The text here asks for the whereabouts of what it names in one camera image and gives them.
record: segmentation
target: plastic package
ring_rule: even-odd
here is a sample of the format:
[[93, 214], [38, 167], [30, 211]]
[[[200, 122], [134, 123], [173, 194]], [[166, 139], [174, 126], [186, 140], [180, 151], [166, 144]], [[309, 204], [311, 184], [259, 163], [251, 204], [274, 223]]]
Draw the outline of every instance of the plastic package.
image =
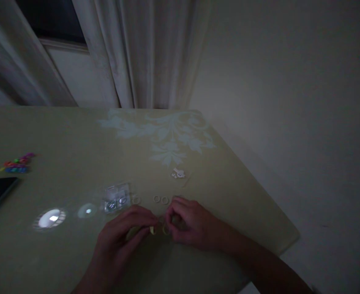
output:
[[120, 183], [105, 189], [103, 198], [104, 212], [115, 213], [131, 206], [130, 184]]

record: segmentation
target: left hand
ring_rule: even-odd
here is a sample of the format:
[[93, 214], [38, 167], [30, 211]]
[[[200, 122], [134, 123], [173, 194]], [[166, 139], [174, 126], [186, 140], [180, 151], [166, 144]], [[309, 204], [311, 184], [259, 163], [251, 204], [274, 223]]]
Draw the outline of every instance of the left hand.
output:
[[[73, 293], [109, 291], [119, 281], [131, 254], [149, 234], [149, 226], [157, 223], [157, 217], [150, 210], [138, 205], [131, 206], [109, 221], [98, 235], [90, 265]], [[141, 230], [126, 241], [128, 231], [137, 226], [140, 226]]]

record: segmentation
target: finger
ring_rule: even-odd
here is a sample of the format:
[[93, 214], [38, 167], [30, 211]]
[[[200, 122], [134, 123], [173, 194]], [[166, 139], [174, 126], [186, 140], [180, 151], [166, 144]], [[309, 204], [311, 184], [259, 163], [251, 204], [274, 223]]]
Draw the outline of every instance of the finger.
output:
[[185, 245], [192, 245], [192, 232], [180, 231], [173, 224], [168, 224], [169, 231], [172, 235], [173, 241]]
[[167, 223], [172, 222], [172, 215], [174, 213], [180, 215], [182, 219], [185, 219], [189, 213], [189, 208], [180, 202], [172, 201], [165, 213], [165, 221]]
[[130, 214], [143, 214], [143, 215], [146, 215], [148, 217], [151, 217], [152, 219], [157, 218], [150, 210], [148, 210], [148, 209], [146, 209], [146, 208], [144, 208], [142, 206], [139, 206], [139, 205], [132, 205], [129, 209], [127, 209], [126, 211], [119, 214], [113, 220], [109, 221], [108, 225], [109, 226], [115, 225], [116, 223], [118, 223], [122, 219], [126, 218]]
[[121, 236], [126, 234], [133, 227], [150, 227], [157, 225], [157, 223], [157, 218], [153, 219], [143, 214], [130, 214], [113, 227], [113, 234]]
[[121, 258], [127, 260], [131, 254], [135, 251], [138, 245], [146, 238], [149, 234], [149, 228], [143, 228], [138, 233], [135, 234], [120, 250]]
[[179, 196], [173, 196], [172, 202], [173, 202], [173, 201], [177, 201], [177, 202], [179, 202], [179, 203], [181, 203], [181, 204], [184, 204], [184, 205], [186, 205], [186, 206], [189, 206], [189, 205], [190, 205], [190, 201], [189, 201], [189, 200], [187, 200], [187, 199], [185, 199], [185, 198], [182, 198], [182, 197], [179, 197]]

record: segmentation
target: hand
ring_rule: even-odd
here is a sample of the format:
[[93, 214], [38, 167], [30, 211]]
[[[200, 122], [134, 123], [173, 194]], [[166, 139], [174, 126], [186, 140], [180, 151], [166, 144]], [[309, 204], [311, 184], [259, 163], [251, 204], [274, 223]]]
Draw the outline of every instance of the hand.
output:
[[[181, 217], [187, 229], [181, 230], [172, 222]], [[173, 197], [165, 214], [165, 221], [173, 240], [201, 250], [224, 250], [225, 246], [240, 233], [216, 218], [197, 201]]]
[[[106, 293], [119, 281], [124, 267], [139, 243], [157, 225], [157, 217], [143, 207], [131, 208], [109, 221], [100, 234], [93, 258], [73, 293]], [[130, 240], [125, 237], [133, 227], [141, 227]]]

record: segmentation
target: right hand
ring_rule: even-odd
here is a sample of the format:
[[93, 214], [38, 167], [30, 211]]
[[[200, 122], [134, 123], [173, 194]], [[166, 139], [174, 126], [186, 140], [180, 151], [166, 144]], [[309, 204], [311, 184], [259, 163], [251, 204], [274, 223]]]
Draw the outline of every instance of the right hand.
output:
[[[181, 230], [172, 223], [180, 216], [187, 229]], [[165, 221], [175, 242], [194, 246], [201, 250], [224, 250], [240, 233], [216, 218], [197, 201], [173, 197], [165, 214]]]

